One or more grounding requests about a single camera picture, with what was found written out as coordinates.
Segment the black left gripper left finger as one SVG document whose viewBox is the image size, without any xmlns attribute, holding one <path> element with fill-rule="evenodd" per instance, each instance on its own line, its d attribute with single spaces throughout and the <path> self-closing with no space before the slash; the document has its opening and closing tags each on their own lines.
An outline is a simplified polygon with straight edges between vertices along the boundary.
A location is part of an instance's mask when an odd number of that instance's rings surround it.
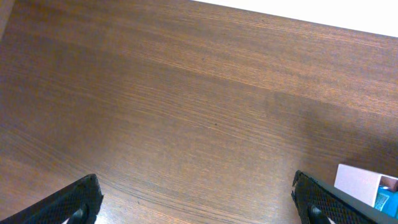
<svg viewBox="0 0 398 224">
<path fill-rule="evenodd" d="M 96 174 L 89 174 L 1 223 L 94 224 L 103 197 Z"/>
</svg>

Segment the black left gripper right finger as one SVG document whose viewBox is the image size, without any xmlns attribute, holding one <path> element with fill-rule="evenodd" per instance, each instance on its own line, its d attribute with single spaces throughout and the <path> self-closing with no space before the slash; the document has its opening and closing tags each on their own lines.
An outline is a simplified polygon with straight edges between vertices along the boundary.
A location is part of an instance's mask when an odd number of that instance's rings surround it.
<svg viewBox="0 0 398 224">
<path fill-rule="evenodd" d="M 291 196 L 301 222 L 397 224 L 397 219 L 343 191 L 297 170 Z"/>
</svg>

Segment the teal mouthwash bottle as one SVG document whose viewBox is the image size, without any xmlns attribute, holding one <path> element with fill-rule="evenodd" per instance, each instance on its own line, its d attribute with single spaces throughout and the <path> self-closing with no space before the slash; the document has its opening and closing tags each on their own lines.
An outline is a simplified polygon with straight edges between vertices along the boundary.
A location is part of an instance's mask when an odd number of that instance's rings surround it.
<svg viewBox="0 0 398 224">
<path fill-rule="evenodd" d="M 397 218 L 397 192 L 392 192 L 387 186 L 380 185 L 377 190 L 374 208 Z"/>
</svg>

